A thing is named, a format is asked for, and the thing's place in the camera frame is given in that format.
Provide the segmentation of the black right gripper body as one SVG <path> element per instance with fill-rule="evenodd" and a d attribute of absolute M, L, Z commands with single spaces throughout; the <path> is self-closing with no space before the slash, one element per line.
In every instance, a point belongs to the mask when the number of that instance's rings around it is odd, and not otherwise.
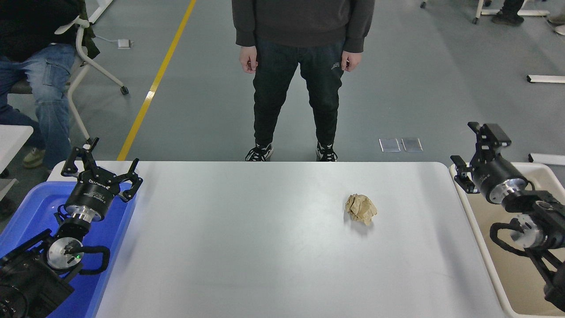
<path fill-rule="evenodd" d="M 486 199 L 504 199 L 525 190 L 525 177 L 509 161 L 496 159 L 476 165 L 475 185 Z"/>

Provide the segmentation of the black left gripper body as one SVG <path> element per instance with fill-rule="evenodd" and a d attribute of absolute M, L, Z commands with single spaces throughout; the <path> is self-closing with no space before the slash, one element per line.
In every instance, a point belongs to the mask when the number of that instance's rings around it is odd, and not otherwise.
<path fill-rule="evenodd" d="M 105 217 L 120 190 L 119 185 L 109 183 L 114 175 L 103 168 L 79 173 L 78 183 L 65 203 L 65 211 L 73 214 L 87 208 L 94 211 L 95 217 Z"/>

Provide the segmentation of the standing person's left hand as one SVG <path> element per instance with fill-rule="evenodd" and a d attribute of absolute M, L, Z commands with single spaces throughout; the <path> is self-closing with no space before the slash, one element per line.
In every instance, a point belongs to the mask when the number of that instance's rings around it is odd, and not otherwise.
<path fill-rule="evenodd" d="M 347 51 L 343 51 L 341 55 L 341 70 L 351 72 L 362 61 L 362 53 L 351 53 Z"/>

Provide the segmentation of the standing person's right hand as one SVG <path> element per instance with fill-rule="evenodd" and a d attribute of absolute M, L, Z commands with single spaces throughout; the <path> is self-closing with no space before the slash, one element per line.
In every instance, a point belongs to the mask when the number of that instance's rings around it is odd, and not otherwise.
<path fill-rule="evenodd" d="M 255 74 L 258 66 L 256 46 L 241 46 L 239 62 L 246 74 Z"/>

